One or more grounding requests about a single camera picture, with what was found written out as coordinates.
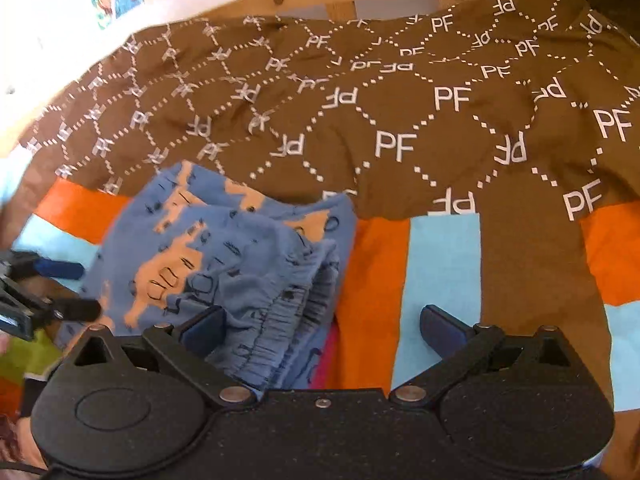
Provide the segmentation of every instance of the screw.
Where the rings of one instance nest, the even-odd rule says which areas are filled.
[[[316,400],[316,408],[328,408],[329,406],[331,406],[331,401],[329,399]]]
[[[404,402],[418,402],[427,396],[427,392],[420,386],[400,386],[396,391],[396,398]]]
[[[230,404],[247,402],[251,396],[251,390],[244,386],[229,386],[220,392],[220,399]]]

